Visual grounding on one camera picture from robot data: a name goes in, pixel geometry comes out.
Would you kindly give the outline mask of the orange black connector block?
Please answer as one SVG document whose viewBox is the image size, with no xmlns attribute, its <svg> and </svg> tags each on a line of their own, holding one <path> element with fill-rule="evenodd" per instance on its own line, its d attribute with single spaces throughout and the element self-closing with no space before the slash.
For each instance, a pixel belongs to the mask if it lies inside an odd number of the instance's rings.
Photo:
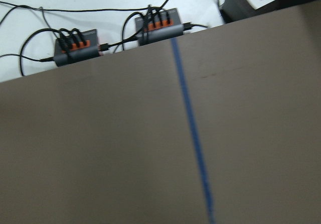
<svg viewBox="0 0 321 224">
<path fill-rule="evenodd" d="M 55 62 L 61 67 L 103 55 L 104 48 L 100 47 L 96 29 L 80 31 L 73 28 L 58 30 L 59 36 L 55 41 L 54 56 L 41 59 L 41 62 Z"/>
<path fill-rule="evenodd" d="M 139 46 L 181 36 L 184 31 L 194 27 L 190 22 L 181 22 L 176 8 L 157 10 L 148 16 L 135 18 L 134 22 L 137 31 L 136 40 Z"/>
</svg>

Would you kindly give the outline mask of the upper orange black connector block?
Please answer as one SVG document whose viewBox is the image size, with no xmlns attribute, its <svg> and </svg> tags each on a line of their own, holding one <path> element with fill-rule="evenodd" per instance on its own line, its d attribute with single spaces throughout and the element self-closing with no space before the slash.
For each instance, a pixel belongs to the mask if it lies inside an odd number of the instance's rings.
<svg viewBox="0 0 321 224">
<path fill-rule="evenodd" d="M 61 67 L 103 55 L 104 48 L 100 47 L 96 29 L 80 31 L 73 28 L 58 30 L 59 36 L 55 41 L 54 56 L 41 59 L 41 62 L 55 62 Z"/>
</svg>

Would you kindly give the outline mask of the lower orange black connector block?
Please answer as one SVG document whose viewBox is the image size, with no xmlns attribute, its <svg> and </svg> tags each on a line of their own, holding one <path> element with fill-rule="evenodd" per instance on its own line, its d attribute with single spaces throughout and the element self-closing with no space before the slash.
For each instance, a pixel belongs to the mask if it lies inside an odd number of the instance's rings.
<svg viewBox="0 0 321 224">
<path fill-rule="evenodd" d="M 181 36 L 184 31 L 194 27 L 190 22 L 181 22 L 176 8 L 157 10 L 148 16 L 135 18 L 134 22 L 137 31 L 136 40 L 139 46 Z"/>
</svg>

